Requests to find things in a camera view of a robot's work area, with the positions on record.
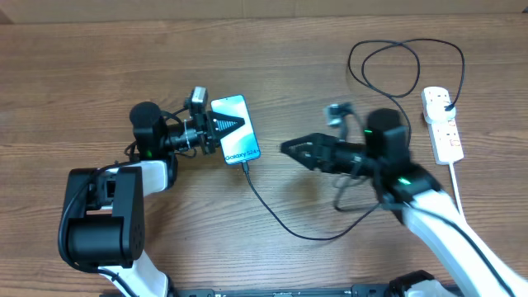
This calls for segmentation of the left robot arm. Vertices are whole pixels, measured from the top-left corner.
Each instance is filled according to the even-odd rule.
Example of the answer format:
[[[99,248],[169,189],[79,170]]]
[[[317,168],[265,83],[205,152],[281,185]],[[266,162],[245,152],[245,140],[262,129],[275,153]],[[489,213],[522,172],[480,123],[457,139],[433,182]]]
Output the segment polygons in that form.
[[[123,296],[175,296],[170,277],[156,268],[145,245],[144,197],[170,188],[177,155],[196,147],[213,153],[221,140],[248,127],[243,103],[215,100],[210,110],[188,102],[189,121],[141,102],[130,112],[135,142],[124,163],[73,169],[59,223],[58,250],[73,269],[107,278]]]

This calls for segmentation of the Galaxy smartphone with blue screen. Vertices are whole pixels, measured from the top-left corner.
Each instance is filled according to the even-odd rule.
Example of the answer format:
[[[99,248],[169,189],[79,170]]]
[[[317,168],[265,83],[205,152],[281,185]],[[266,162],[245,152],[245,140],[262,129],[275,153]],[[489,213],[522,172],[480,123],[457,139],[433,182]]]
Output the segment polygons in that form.
[[[243,95],[213,100],[211,109],[228,116],[242,117],[245,125],[220,140],[224,161],[228,165],[243,163],[261,157],[257,136],[252,127],[248,106]]]

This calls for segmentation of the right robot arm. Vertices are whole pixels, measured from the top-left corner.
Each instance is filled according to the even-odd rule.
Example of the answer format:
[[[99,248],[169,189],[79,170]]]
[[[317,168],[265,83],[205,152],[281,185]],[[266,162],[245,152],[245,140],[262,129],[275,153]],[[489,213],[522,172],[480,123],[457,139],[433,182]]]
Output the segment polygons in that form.
[[[411,159],[408,129],[392,109],[372,111],[365,141],[313,133],[285,141],[282,153],[309,170],[368,177],[379,203],[435,254],[465,296],[525,296],[526,279],[471,229],[450,195]]]

